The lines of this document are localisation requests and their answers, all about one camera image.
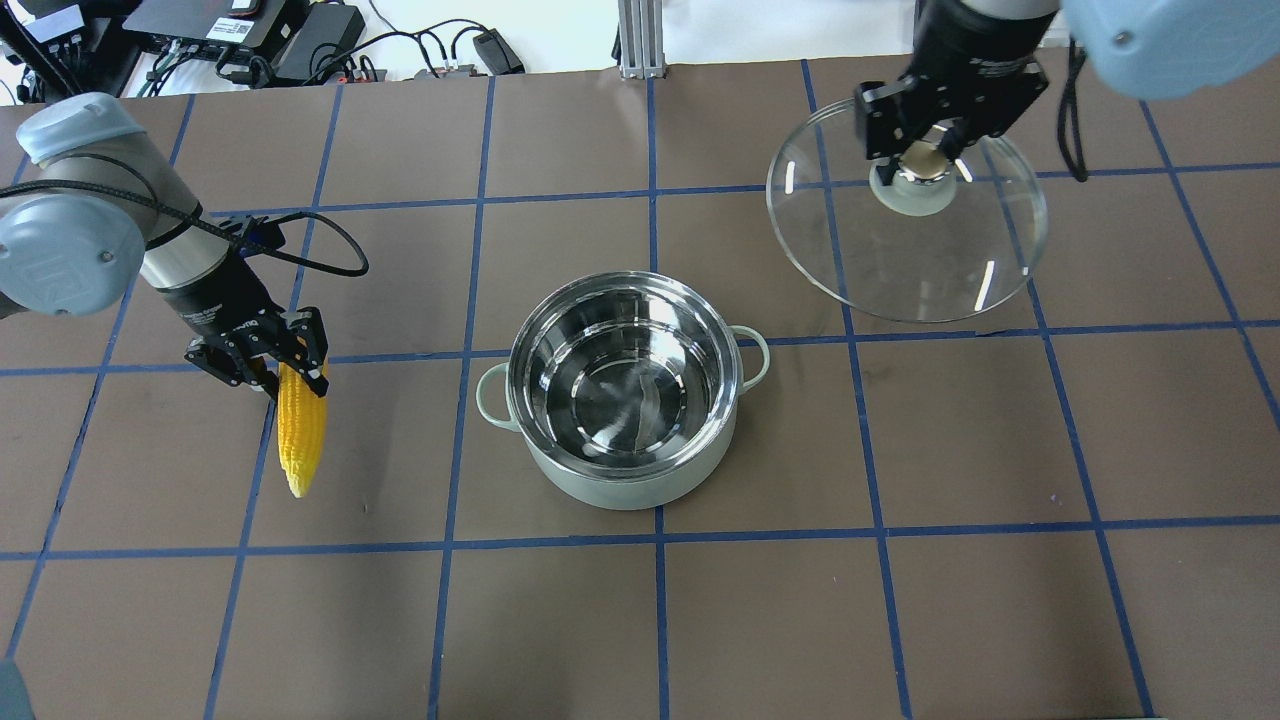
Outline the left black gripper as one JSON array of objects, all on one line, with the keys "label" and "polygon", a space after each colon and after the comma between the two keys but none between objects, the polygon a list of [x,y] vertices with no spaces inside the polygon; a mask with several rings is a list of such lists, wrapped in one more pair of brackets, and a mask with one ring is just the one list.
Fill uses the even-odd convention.
[{"label": "left black gripper", "polygon": [[324,400],[329,392],[328,341],[317,307],[262,310],[233,329],[192,338],[184,357],[227,386],[250,386],[270,398],[279,393],[280,365],[298,372],[300,393]]}]

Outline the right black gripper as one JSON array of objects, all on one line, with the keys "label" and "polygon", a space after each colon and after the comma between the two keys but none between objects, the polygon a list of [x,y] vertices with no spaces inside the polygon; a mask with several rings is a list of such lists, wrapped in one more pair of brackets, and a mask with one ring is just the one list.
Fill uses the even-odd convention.
[{"label": "right black gripper", "polygon": [[968,58],[929,74],[914,61],[897,79],[870,81],[852,95],[855,129],[879,186],[909,184],[915,174],[902,156],[933,128],[934,149],[950,164],[986,137],[1006,135],[1048,88],[1033,58],[980,61]]}]

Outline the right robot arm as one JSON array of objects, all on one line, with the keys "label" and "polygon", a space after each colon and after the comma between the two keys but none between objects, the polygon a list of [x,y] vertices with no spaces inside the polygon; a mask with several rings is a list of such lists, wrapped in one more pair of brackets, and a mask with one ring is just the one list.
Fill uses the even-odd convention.
[{"label": "right robot arm", "polygon": [[919,1],[906,69],[852,95],[870,184],[932,184],[966,149],[1009,132],[1048,87],[1036,53],[1057,18],[1070,37],[1056,136],[1084,182],[1076,86],[1085,67],[1129,97],[1181,97],[1275,56],[1277,13],[1275,1]]}]

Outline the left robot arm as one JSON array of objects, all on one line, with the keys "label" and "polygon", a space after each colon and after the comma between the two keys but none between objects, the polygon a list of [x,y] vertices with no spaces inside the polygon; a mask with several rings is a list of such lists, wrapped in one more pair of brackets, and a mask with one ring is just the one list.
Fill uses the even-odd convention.
[{"label": "left robot arm", "polygon": [[106,94],[47,105],[15,137],[38,173],[3,191],[4,315],[91,315],[141,278],[192,331],[195,366],[271,397],[284,380],[326,393],[320,311],[275,302],[248,263],[291,260],[282,219],[210,217]]}]

